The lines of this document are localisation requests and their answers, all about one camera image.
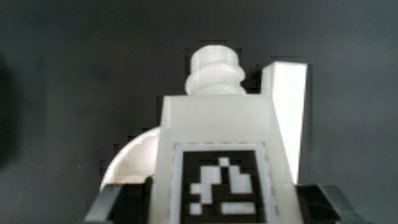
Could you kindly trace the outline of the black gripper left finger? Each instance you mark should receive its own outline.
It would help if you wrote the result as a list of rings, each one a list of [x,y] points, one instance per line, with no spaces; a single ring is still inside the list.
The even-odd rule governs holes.
[[[143,183],[109,184],[84,218],[84,224],[148,224],[153,178]]]

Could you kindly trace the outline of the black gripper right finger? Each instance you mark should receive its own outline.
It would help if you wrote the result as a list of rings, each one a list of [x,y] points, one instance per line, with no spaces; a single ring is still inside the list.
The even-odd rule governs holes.
[[[304,224],[359,224],[359,214],[335,185],[299,185]]]

